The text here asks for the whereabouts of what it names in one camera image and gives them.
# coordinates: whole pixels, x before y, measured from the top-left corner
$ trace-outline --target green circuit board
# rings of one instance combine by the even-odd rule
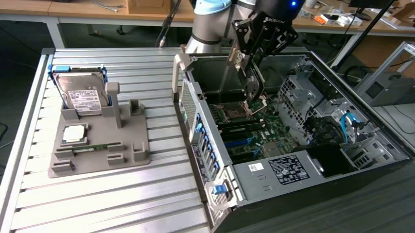
[[[209,110],[233,164],[290,153],[297,146],[269,103],[210,104]]]

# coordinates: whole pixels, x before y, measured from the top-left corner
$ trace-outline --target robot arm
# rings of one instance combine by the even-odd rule
[[[245,20],[234,20],[236,40],[228,62],[234,65],[245,85],[248,101],[256,100],[264,90],[257,64],[268,55],[276,55],[297,38],[292,20],[305,0],[256,0]]]

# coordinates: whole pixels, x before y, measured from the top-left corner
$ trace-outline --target hard drive label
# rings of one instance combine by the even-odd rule
[[[101,110],[96,90],[68,91],[68,93],[76,111],[88,112]]]
[[[294,155],[269,160],[273,173],[281,185],[305,180],[308,173]]]

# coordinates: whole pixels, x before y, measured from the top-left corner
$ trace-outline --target metal rod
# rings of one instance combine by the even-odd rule
[[[356,47],[360,45],[364,37],[368,35],[368,33],[370,32],[370,29],[373,28],[374,24],[377,23],[377,21],[380,20],[382,14],[386,12],[386,10],[389,9],[392,3],[394,2],[394,0],[389,0],[388,4],[382,7],[382,9],[380,10],[378,14],[376,15],[374,19],[370,21],[368,27],[365,28],[365,30],[362,31],[358,39],[356,40],[356,42],[353,43],[353,45],[350,46],[349,50],[346,51],[342,59],[338,61],[338,64],[336,66],[332,67],[333,71],[337,71],[342,65],[342,63],[345,62],[346,58],[350,56],[352,52],[354,51]]]

